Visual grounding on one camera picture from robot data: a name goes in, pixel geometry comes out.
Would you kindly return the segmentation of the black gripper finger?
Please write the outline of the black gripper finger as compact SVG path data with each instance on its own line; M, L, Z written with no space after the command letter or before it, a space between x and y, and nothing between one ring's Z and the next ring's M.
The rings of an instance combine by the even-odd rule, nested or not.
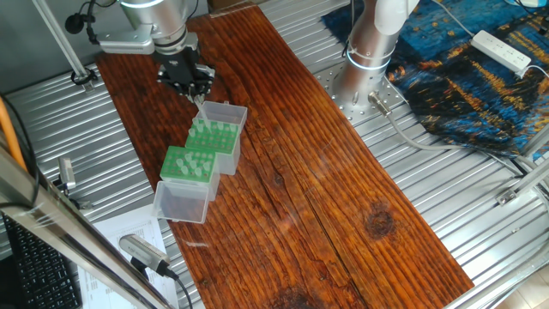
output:
M195 95L208 94L213 85L215 69L205 65L196 65Z
M188 100L199 100L201 98L200 88L195 84L180 84L178 82L169 82L168 85L180 96L185 96Z

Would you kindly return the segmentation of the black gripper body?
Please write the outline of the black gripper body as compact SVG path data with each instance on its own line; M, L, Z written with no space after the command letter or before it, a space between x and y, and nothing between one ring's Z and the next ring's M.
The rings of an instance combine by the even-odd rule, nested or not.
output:
M200 81L196 65L200 57L198 45L156 46L154 59L160 64L159 82L171 87L193 87Z

